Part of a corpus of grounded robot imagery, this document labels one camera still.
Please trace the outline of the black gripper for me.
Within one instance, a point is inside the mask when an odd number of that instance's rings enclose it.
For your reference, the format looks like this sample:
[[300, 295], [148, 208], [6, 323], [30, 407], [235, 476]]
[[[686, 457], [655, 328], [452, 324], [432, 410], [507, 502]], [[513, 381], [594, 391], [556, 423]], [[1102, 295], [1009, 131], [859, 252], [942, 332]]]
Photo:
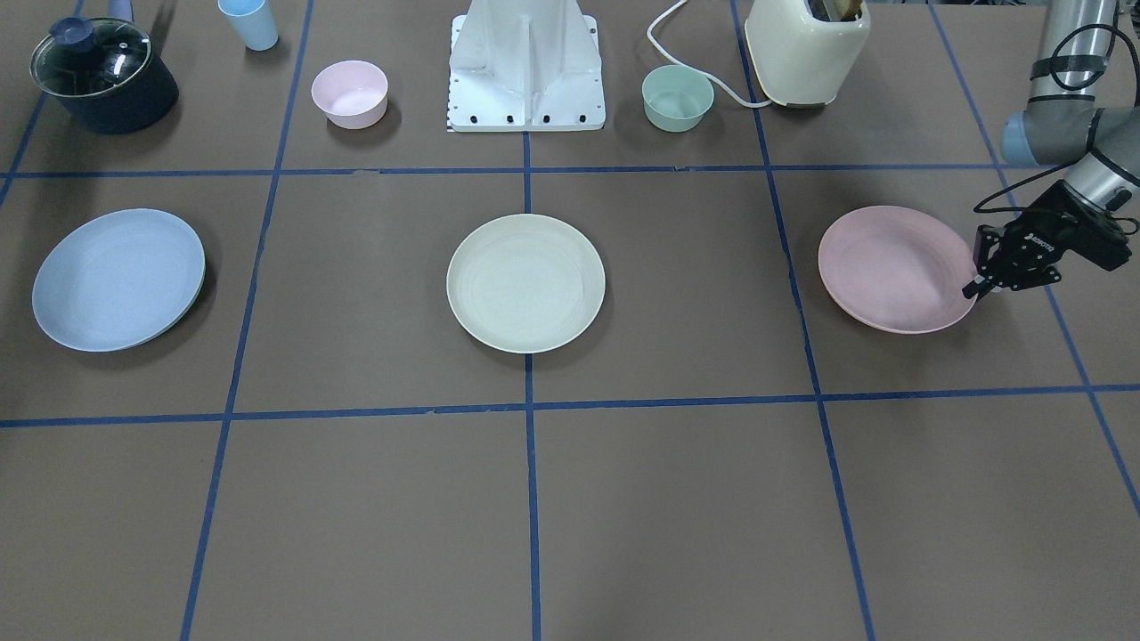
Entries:
[[1054, 268], [1065, 252], [1104, 271], [1127, 263], [1127, 235], [1102, 206], [1058, 180], [1005, 227], [980, 224], [974, 234], [977, 275], [962, 289], [966, 300], [982, 300], [1000, 289], [1034, 289], [1060, 279]]

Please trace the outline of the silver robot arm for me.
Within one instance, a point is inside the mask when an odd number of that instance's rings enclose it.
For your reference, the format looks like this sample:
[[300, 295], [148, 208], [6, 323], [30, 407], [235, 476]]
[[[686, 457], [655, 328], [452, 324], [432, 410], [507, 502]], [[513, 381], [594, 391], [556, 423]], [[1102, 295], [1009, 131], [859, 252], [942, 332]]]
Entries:
[[974, 235], [974, 279], [966, 299], [994, 289], [1037, 289], [1060, 279], [1057, 263], [1067, 252], [1104, 269], [1127, 263], [1129, 236], [1137, 221], [1121, 216], [1135, 204], [1137, 106], [1109, 109], [1096, 104], [1096, 86], [1109, 68], [1115, 44], [1130, 60], [1137, 48], [1117, 24], [1117, 1], [1054, 1], [1031, 65], [1031, 97], [1003, 127], [1005, 162], [1060, 172], [1013, 220], [982, 224]]

